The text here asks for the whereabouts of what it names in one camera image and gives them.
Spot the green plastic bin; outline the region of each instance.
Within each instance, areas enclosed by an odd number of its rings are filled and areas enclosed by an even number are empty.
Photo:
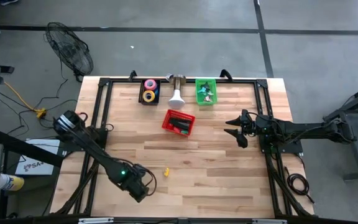
[[[202,89],[202,85],[205,83],[208,83],[211,92],[213,95],[210,95],[209,98],[212,100],[212,102],[204,101],[205,95],[204,93],[198,93],[200,89]],[[215,79],[197,79],[196,80],[196,101],[199,105],[213,105],[216,102],[218,102],[218,96],[216,93],[216,81]]]

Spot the wooden tabletop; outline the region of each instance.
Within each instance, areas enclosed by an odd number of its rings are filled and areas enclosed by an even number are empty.
[[[88,114],[87,125],[91,121],[99,78],[84,77],[81,87],[76,112]],[[283,79],[267,80],[274,116],[291,120]],[[107,122],[114,125],[114,131],[109,133],[106,151],[149,168],[157,178],[156,193],[137,203],[128,192],[114,186],[100,167],[92,216],[273,217],[267,168],[257,137],[247,137],[249,146],[243,149],[223,131],[234,128],[224,122],[238,117],[241,109],[257,112],[252,85],[217,84],[218,102],[213,106],[197,105],[194,83],[183,86],[181,96],[186,105],[181,111],[196,117],[188,138],[161,128],[173,87],[162,84],[157,106],[143,106],[137,102],[139,87],[140,83],[114,84]],[[103,105],[102,100],[99,119]],[[83,156],[83,152],[76,152],[63,161],[51,212],[61,208],[76,189]],[[291,173],[305,174],[299,158],[294,155],[283,154],[283,163]],[[170,169],[168,177],[163,175],[166,167]],[[278,195],[284,211],[280,191]],[[313,213],[306,197],[296,195],[296,198]]]

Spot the red plastic bin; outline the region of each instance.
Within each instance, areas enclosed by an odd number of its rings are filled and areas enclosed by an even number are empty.
[[[182,134],[181,132],[173,130],[173,125],[169,123],[170,118],[180,118],[180,119],[186,119],[186,120],[191,121],[191,123],[189,125],[189,133],[188,134]],[[167,130],[167,131],[171,131],[173,133],[177,133],[177,134],[180,134],[180,135],[183,135],[183,136],[189,136],[191,134],[191,130],[193,129],[193,124],[194,124],[195,120],[196,120],[196,117],[194,117],[192,115],[181,113],[179,111],[168,110],[167,114],[165,115],[164,122],[162,123],[162,128]]]

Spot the gray floor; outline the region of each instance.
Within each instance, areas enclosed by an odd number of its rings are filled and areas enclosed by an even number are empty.
[[[358,0],[260,0],[260,5],[268,29],[358,30]],[[0,6],[0,24],[44,26],[49,21],[97,27],[257,28],[251,0],[21,0]],[[134,69],[139,75],[214,76],[225,68],[235,77],[266,77],[257,34],[77,34],[91,49],[92,75],[128,75]],[[295,122],[320,122],[358,90],[358,36],[268,35],[267,42],[274,75],[285,80]],[[62,81],[59,60],[44,42],[43,32],[3,30],[0,64],[16,68],[5,79],[32,105],[53,96]],[[65,66],[63,75],[69,82],[58,100],[45,101],[46,108],[78,96],[80,84]],[[13,96],[5,86],[0,91]],[[49,116],[74,106],[68,103]],[[17,115],[9,108],[0,103],[0,111],[1,131],[18,126]],[[30,131],[22,139],[53,135],[33,114],[24,119]],[[303,148],[316,214],[358,220],[358,180],[342,180],[357,170],[351,150],[323,140],[303,141]],[[46,187],[13,197],[10,209],[22,217],[40,215],[50,191]]]

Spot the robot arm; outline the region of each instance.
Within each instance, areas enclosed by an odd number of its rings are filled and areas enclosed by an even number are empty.
[[[250,114],[256,115],[253,121]],[[225,129],[237,139],[239,147],[247,147],[245,135],[264,136],[264,141],[275,146],[293,143],[299,139],[329,139],[333,142],[350,143],[355,137],[350,126],[340,119],[333,119],[328,123],[295,124],[282,121],[267,115],[259,115],[242,110],[241,115],[226,124],[240,126],[238,129]]]
[[[85,127],[85,121],[74,111],[67,111],[56,119],[53,128],[62,141],[74,142],[97,160],[106,169],[109,180],[121,190],[127,190],[137,202],[149,195],[149,188],[143,184],[142,177],[148,172],[155,178],[151,171],[131,161],[111,157],[96,143],[98,130],[92,126]]]

